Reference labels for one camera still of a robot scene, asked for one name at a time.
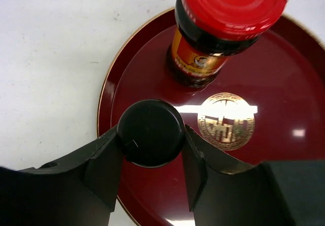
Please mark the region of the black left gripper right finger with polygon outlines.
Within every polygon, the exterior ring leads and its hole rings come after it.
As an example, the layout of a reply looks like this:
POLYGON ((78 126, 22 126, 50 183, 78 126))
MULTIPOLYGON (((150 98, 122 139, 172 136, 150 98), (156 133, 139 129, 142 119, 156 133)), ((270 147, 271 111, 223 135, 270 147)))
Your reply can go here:
POLYGON ((256 166, 213 147, 190 126, 182 159, 196 225, 324 225, 324 161, 256 166))

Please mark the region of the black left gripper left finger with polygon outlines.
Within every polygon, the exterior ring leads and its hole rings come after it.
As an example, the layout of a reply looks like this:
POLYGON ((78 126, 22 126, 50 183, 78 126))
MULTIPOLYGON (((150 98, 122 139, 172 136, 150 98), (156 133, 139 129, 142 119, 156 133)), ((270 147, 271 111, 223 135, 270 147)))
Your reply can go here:
POLYGON ((122 160, 112 128, 39 168, 1 168, 1 225, 108 225, 122 160))

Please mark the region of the small black-cap spice bottle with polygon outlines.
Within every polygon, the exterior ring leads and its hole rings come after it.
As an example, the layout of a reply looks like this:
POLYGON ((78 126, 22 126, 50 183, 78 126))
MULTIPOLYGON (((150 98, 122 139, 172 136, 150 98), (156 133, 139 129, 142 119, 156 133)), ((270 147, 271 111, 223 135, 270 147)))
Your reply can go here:
POLYGON ((125 159, 140 167, 158 168, 173 161, 185 139, 179 112, 161 100, 142 100, 129 106, 117 124, 125 159))

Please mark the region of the red-lid chili sauce jar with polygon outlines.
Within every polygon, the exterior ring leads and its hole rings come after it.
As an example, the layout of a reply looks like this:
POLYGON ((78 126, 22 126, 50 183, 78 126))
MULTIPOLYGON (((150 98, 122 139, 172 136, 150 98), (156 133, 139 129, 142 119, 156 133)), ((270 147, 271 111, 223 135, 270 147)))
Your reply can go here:
POLYGON ((287 0, 176 0, 176 29, 166 65, 187 87, 209 85, 280 18, 287 0))

